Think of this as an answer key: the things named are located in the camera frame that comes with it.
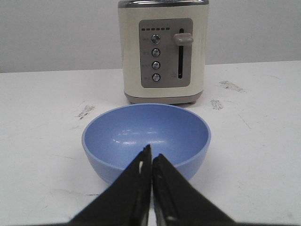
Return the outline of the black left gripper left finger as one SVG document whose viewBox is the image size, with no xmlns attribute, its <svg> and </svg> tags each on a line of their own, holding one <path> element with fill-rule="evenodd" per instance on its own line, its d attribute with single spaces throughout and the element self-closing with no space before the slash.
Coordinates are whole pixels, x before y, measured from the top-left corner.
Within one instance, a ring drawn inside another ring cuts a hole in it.
<svg viewBox="0 0 301 226">
<path fill-rule="evenodd" d="M 151 200 L 151 146 L 69 222 L 72 226 L 146 226 Z"/>
</svg>

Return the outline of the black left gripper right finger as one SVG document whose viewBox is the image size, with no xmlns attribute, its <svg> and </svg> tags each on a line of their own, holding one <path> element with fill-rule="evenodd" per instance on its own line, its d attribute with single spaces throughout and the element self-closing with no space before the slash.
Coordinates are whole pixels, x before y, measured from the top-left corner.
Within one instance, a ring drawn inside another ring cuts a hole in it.
<svg viewBox="0 0 301 226">
<path fill-rule="evenodd" d="M 227 214 L 199 193 L 162 154 L 152 163 L 158 226 L 234 226 Z"/>
</svg>

